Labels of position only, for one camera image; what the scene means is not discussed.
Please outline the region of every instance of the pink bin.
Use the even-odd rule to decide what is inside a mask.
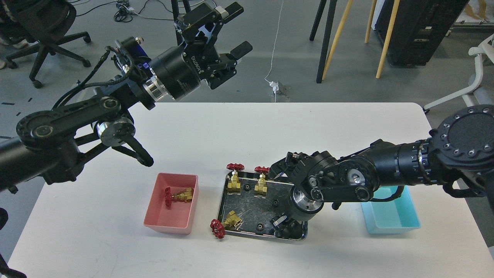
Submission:
[[[167,208],[165,206],[165,188],[167,187],[171,188],[172,194],[179,193],[186,187],[192,187],[194,189],[192,202],[173,202],[171,208]],[[146,217],[144,217],[144,226],[157,232],[190,234],[198,194],[196,175],[159,173]]]

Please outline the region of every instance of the robotic arm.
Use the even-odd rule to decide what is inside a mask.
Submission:
[[[154,59],[140,44],[142,39],[116,41],[86,80],[65,94],[50,111],[26,116],[17,124],[19,137],[0,144],[0,191],[17,191],[16,184],[42,176],[48,184],[75,181],[84,164],[108,148],[136,158],[144,166],[153,158],[134,138],[135,127],[128,109],[141,102],[152,109],[165,95],[180,100],[206,80],[215,89],[237,71],[237,61],[252,50],[243,42],[230,53],[218,54],[214,47],[223,24],[243,12],[236,2],[215,9],[203,3],[175,22],[183,42]],[[122,76],[103,83],[85,84],[110,51]],[[96,87],[91,99],[65,105],[77,92]],[[76,131],[91,125],[93,133],[74,138]],[[86,153],[79,146],[99,140]],[[127,143],[132,150],[122,146]]]
[[[487,196],[494,212],[494,105],[477,105],[447,118],[431,137],[394,145],[381,139],[336,159],[329,152],[289,152],[274,163],[269,177],[286,174],[293,182],[286,215],[307,221],[325,202],[391,201],[404,185],[442,185],[455,198]],[[463,179],[468,189],[454,189]],[[399,185],[387,199],[375,199],[381,186]]]

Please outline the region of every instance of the shoe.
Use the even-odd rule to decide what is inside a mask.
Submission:
[[[4,40],[2,40],[2,39],[0,39],[0,44],[2,44],[4,46],[9,46],[9,44],[7,42],[5,42]],[[27,40],[22,40],[19,43],[14,44],[12,46],[15,47],[15,48],[17,48],[17,49],[20,49],[20,48],[26,47],[27,45],[28,45],[28,41]]]
[[[27,40],[22,40],[19,43],[14,44],[12,46],[15,47],[15,48],[17,48],[17,49],[24,48],[24,47],[28,46],[28,41]]]

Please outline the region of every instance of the stainless steel tray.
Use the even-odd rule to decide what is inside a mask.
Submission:
[[[293,186],[286,177],[280,177],[276,181],[267,179],[266,186],[268,191],[264,197],[254,194],[254,187],[259,177],[258,173],[238,172],[239,181],[242,185],[240,193],[227,192],[226,188],[231,175],[232,173],[230,172],[225,178],[217,219],[223,222],[225,220],[224,216],[234,210],[243,222],[230,230],[225,229],[226,234],[285,242],[306,238],[307,222],[299,222],[302,225],[302,232],[300,235],[294,236],[294,238],[280,238],[274,235],[274,227],[270,220],[283,214],[283,206],[275,206],[273,202],[278,200],[280,203],[288,200]],[[250,190],[244,190],[244,185],[250,185]],[[257,230],[258,224],[264,226],[262,231]]]

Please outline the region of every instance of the blue plastic bin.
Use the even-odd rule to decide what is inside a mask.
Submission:
[[[388,198],[396,188],[397,186],[381,187],[374,192],[374,198]],[[369,233],[405,233],[420,228],[420,221],[407,186],[401,197],[396,200],[363,202],[361,205]]]

